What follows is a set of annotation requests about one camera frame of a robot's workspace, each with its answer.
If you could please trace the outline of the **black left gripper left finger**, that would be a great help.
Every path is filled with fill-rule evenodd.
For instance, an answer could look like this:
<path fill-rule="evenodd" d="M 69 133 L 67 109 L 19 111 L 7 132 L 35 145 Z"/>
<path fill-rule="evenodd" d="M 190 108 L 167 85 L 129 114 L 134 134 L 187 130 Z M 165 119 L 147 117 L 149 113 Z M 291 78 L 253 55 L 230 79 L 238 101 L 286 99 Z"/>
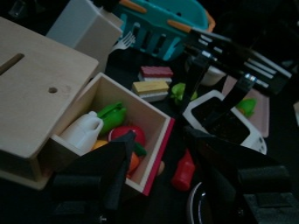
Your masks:
<path fill-rule="evenodd" d="M 53 181 L 55 224 L 115 224 L 137 134 L 75 159 Z"/>

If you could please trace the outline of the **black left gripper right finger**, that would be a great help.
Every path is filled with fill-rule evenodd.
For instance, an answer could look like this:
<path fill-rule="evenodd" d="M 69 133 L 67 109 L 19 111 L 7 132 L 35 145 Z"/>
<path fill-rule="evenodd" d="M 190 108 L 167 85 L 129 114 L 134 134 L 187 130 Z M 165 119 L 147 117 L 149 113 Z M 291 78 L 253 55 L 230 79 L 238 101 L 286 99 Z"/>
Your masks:
<path fill-rule="evenodd" d="M 213 224 L 299 224 L 290 174 L 270 156 L 191 127 L 183 128 L 201 167 Z"/>

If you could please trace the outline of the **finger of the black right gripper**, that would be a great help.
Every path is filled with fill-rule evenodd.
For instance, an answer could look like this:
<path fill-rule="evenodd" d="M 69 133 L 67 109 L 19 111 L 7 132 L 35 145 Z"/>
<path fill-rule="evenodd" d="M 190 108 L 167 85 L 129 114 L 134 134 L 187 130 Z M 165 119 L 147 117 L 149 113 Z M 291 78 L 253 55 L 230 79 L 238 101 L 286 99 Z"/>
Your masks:
<path fill-rule="evenodd" d="M 203 56 L 198 55 L 197 58 L 191 61 L 190 70 L 187 73 L 187 79 L 186 79 L 186 87 L 182 97 L 182 110 L 183 112 L 187 109 L 187 106 L 193 100 L 193 95 L 198 91 L 198 87 L 202 83 L 203 76 L 210 68 L 210 59 Z"/>
<path fill-rule="evenodd" d="M 249 91 L 254 87 L 257 81 L 258 81 L 258 78 L 250 73 L 246 73 L 245 76 L 238 79 L 238 82 L 235 83 L 223 101 L 217 106 L 217 108 L 211 111 L 205 122 L 202 123 L 202 126 L 205 128 L 213 126 L 214 123 L 238 105 L 238 103 L 242 101 L 245 96 L 249 94 Z"/>

